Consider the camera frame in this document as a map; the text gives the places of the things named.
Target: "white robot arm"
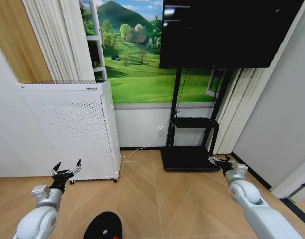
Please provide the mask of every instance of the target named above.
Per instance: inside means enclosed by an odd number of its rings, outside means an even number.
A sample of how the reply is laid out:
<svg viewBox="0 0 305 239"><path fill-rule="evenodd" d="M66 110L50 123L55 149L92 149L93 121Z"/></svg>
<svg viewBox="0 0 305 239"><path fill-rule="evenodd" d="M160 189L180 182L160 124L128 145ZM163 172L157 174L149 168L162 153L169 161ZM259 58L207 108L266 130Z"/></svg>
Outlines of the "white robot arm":
<svg viewBox="0 0 305 239"><path fill-rule="evenodd" d="M79 173L81 161L70 170L58 171L61 163L50 171L53 184L33 188L31 194L36 198L36 208L29 212L17 225L13 239L47 239L54 230L66 181Z"/></svg>
<svg viewBox="0 0 305 239"><path fill-rule="evenodd" d="M232 198L244 210L245 217L259 239L302 239L293 226L261 197L258 189L245 181L247 166L212 157L223 169Z"/></svg>

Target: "herringbone floor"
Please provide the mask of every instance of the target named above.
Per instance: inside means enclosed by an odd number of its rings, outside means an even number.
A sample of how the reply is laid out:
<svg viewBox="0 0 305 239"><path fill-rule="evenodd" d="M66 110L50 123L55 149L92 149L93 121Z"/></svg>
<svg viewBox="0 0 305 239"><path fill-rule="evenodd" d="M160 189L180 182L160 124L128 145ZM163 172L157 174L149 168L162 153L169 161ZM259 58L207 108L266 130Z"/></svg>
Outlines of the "herringbone floor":
<svg viewBox="0 0 305 239"><path fill-rule="evenodd" d="M247 179L305 238L305 224L251 175ZM33 186L50 183L50 178L0 179L0 239L11 238L19 220L34 208ZM50 238L81 239L88 223L102 211L121 217L125 239L256 238L231 199L222 172L166 172L159 151L139 151L124 158L118 183L67 184Z"/></svg>

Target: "black tv screen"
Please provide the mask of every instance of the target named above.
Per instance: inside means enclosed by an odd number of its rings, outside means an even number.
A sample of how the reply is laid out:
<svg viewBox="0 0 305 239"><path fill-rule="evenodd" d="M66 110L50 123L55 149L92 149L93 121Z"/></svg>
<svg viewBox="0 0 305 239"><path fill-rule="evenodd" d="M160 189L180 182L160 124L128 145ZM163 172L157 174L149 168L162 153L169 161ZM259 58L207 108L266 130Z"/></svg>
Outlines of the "black tv screen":
<svg viewBox="0 0 305 239"><path fill-rule="evenodd" d="M160 67L268 67L302 3L164 0Z"/></svg>

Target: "wall outlet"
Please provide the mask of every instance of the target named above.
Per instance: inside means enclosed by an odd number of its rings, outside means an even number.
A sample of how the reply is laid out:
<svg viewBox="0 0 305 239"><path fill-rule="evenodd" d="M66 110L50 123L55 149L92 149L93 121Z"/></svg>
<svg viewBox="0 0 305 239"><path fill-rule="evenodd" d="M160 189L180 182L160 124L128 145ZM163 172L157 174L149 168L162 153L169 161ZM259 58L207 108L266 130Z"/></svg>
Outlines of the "wall outlet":
<svg viewBox="0 0 305 239"><path fill-rule="evenodd" d="M163 130L164 130L163 126L158 126L158 135L159 136L163 135Z"/></svg>

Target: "black baseboard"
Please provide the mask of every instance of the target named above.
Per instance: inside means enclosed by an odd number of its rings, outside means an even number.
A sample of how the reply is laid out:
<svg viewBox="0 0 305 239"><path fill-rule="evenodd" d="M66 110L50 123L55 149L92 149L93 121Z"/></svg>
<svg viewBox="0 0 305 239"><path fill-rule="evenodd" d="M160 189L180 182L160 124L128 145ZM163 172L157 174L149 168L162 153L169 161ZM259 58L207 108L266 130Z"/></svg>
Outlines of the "black baseboard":
<svg viewBox="0 0 305 239"><path fill-rule="evenodd" d="M299 219L301 219L305 223L305 213L299 209L290 199L281 198L280 199L293 213L296 214Z"/></svg>
<svg viewBox="0 0 305 239"><path fill-rule="evenodd" d="M258 175L250 166L248 166L239 156L237 156L234 152L231 152L233 158L235 158L239 163L245 164L248 167L248 172L253 175L267 190L271 189L271 185L266 182L260 175Z"/></svg>
<svg viewBox="0 0 305 239"><path fill-rule="evenodd" d="M139 148L142 148L142 147L126 147L126 148L120 148L120 150L137 150ZM160 150L161 148L163 147L146 147L144 149L141 149L141 150Z"/></svg>

